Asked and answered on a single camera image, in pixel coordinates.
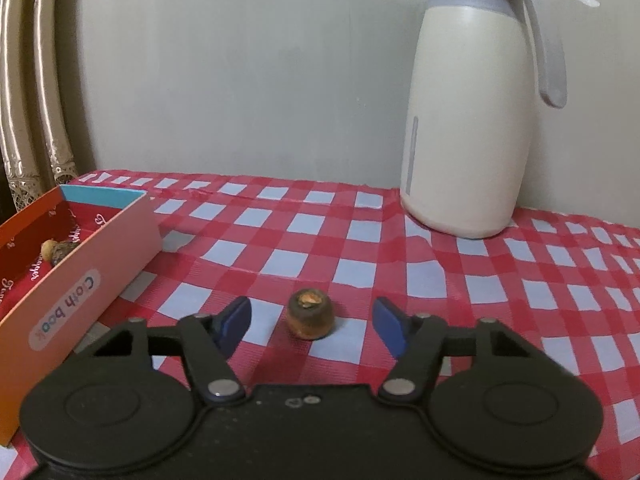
open cardboard box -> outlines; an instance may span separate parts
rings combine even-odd
[[[40,257],[48,239],[81,243],[51,268]],[[0,226],[0,445],[28,391],[161,247],[149,197],[137,190],[59,186]]]

box label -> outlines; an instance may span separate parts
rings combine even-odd
[[[29,334],[30,348],[36,352],[43,350],[66,323],[66,320],[99,286],[100,273],[95,269],[89,270],[31,329]]]

curtain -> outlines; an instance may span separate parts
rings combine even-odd
[[[0,0],[0,152],[15,208],[77,176],[56,68],[55,0]]]

white wall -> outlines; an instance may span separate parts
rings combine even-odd
[[[397,186],[425,1],[58,0],[80,167]],[[551,1],[569,104],[521,201],[640,226],[640,0]]]

white square pattern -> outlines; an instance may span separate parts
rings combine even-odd
[[[473,304],[503,303],[507,295],[498,276],[465,276],[469,299]]]
[[[532,219],[531,222],[533,223],[533,227],[535,228],[535,230],[538,231],[539,233],[557,233],[558,232],[555,227],[553,227],[549,222],[545,220]]]
[[[613,243],[613,241],[611,240],[611,237],[609,236],[609,233],[607,233],[602,227],[592,227],[591,231],[593,232],[593,234],[595,235],[595,237],[598,239],[599,242],[602,242],[603,244]]]
[[[267,221],[271,214],[269,209],[258,209],[249,207],[242,211],[242,214],[236,219],[234,224],[246,225],[248,227],[261,227]]]
[[[620,266],[620,268],[624,270],[627,274],[634,273],[631,270],[631,267],[629,267],[629,264],[626,262],[626,260],[622,256],[619,256],[618,254],[612,254],[611,256],[613,256],[613,259],[618,262],[618,265]]]
[[[192,218],[199,218],[201,220],[213,220],[224,208],[225,207],[220,204],[205,202],[191,211],[189,216]]]
[[[625,235],[614,234],[614,236],[616,237],[616,240],[619,241],[620,244],[624,245],[625,247],[629,247],[629,248],[633,247],[633,245],[629,241],[629,238],[627,238]]]
[[[180,231],[169,231],[162,239],[162,250],[165,253],[175,253],[181,247],[191,242],[195,235],[181,233]]]
[[[175,213],[178,209],[181,208],[182,204],[184,204],[186,200],[176,200],[175,198],[170,198],[165,203],[156,209],[156,213],[160,213],[163,215],[170,215],[171,213]]]
[[[442,358],[442,366],[440,367],[440,375],[443,377],[450,377],[453,374],[451,370],[451,357],[444,356]]]
[[[569,294],[574,298],[578,310],[600,310],[600,305],[586,285],[567,285]]]
[[[286,195],[288,187],[265,187],[258,198],[265,198],[267,200],[280,200],[283,196]]]
[[[633,399],[623,400],[613,405],[618,426],[620,444],[626,444],[640,437],[640,416],[638,407]]]
[[[329,191],[309,191],[305,198],[305,202],[312,204],[330,204],[334,199],[335,193]]]
[[[122,184],[124,182],[126,182],[127,180],[129,180],[131,177],[130,176],[118,176],[116,178],[114,178],[111,183],[112,184]]]
[[[533,257],[533,253],[527,244],[523,240],[514,240],[513,238],[505,238],[504,243],[507,244],[511,255],[521,262],[535,262],[536,259]]]
[[[15,447],[0,447],[0,478],[6,476],[17,456],[18,452]]]
[[[154,370],[159,370],[166,359],[166,355],[152,355],[151,356],[151,365]]]
[[[466,238],[456,238],[456,245],[460,254],[468,256],[488,256],[484,240],[467,240]]]
[[[636,334],[627,334],[627,337],[629,338],[629,342],[636,353],[636,358],[640,363],[640,332]]]
[[[178,182],[177,178],[164,178],[160,182],[158,182],[154,187],[158,189],[166,189],[169,186],[172,186],[173,184],[175,184],[176,182]]]
[[[548,245],[546,250],[549,251],[551,259],[557,266],[575,267],[575,262],[566,247]]]
[[[74,352],[78,353],[87,348],[89,345],[100,339],[103,335],[105,335],[109,331],[109,327],[103,325],[100,322],[94,323],[91,328],[84,334],[84,337],[80,340],[80,342],[74,348]]]
[[[139,275],[137,275],[133,281],[131,283],[129,283],[129,285],[127,285],[127,288],[125,288],[120,297],[123,300],[127,300],[127,301],[131,301],[134,302],[136,301],[140,295],[142,295],[142,293],[145,291],[145,289],[151,285],[151,282],[156,278],[155,274],[152,274],[151,272],[146,272],[146,270],[143,270],[142,272],[140,272]]]
[[[382,209],[382,196],[373,193],[356,193],[356,207],[367,207],[370,209]]]
[[[94,176],[98,176],[97,173],[89,173],[88,175],[80,177],[78,180],[80,182],[86,182],[87,180],[91,180]]]
[[[406,264],[406,294],[414,298],[447,297],[444,269],[437,260]]]
[[[602,252],[599,248],[594,247],[592,249],[583,249],[582,252],[587,257],[591,267],[596,270],[607,270],[604,258],[602,257]]]
[[[96,178],[93,183],[100,184],[101,182],[104,182],[105,180],[107,180],[110,176],[111,176],[111,173],[101,173],[100,176]]]
[[[151,182],[152,178],[139,178],[131,183],[132,186],[144,186],[147,182]]]
[[[341,258],[332,281],[356,288],[371,288],[375,277],[376,264]]]
[[[420,238],[424,238],[429,243],[431,243],[431,231],[422,226],[419,226],[408,216],[404,217],[404,234],[407,238],[411,236],[419,236]]]
[[[237,195],[245,187],[246,187],[246,184],[234,184],[233,182],[227,182],[224,186],[222,186],[218,190],[218,192],[224,193],[224,194],[227,194],[227,195]]]
[[[626,296],[623,294],[623,292],[619,288],[612,288],[610,286],[606,286],[605,289],[611,296],[611,299],[616,302],[616,306],[620,310],[626,310],[628,312],[631,312],[633,310],[631,308],[631,303],[629,303],[629,300],[626,298]]]
[[[578,361],[575,359],[574,347],[568,337],[543,337],[542,348],[556,363],[579,375]]]
[[[522,280],[524,292],[527,295],[529,306],[531,308],[539,308],[542,310],[556,310],[558,304],[551,293],[548,283],[546,282],[528,282]]]
[[[324,223],[324,216],[320,215],[308,215],[305,213],[297,213],[287,231],[289,233],[302,233],[307,235],[317,235],[320,232],[322,224]]]
[[[207,187],[209,184],[211,183],[207,182],[206,180],[192,180],[190,183],[184,186],[184,189],[201,189],[203,187]]]
[[[569,229],[569,232],[572,235],[581,235],[587,232],[586,227],[580,224],[574,224],[573,222],[565,222],[565,225],[567,226],[567,228]]]
[[[236,262],[245,247],[246,244],[218,240],[202,258],[215,264],[230,267]]]
[[[308,254],[295,253],[276,249],[260,271],[261,274],[283,276],[284,278],[296,278],[305,266]]]
[[[273,329],[278,323],[278,318],[282,313],[283,306],[268,301],[251,300],[251,325],[246,331],[242,341],[255,345],[267,346]]]
[[[625,367],[625,361],[612,335],[592,336],[591,341],[603,372],[612,372]]]
[[[202,286],[181,283],[158,309],[160,314],[180,319],[200,311],[211,295],[211,290]]]
[[[311,343],[309,355],[329,361],[360,363],[367,322],[363,319],[335,318],[335,329],[327,337]]]
[[[382,223],[369,220],[351,220],[347,240],[358,240],[361,242],[380,242]]]

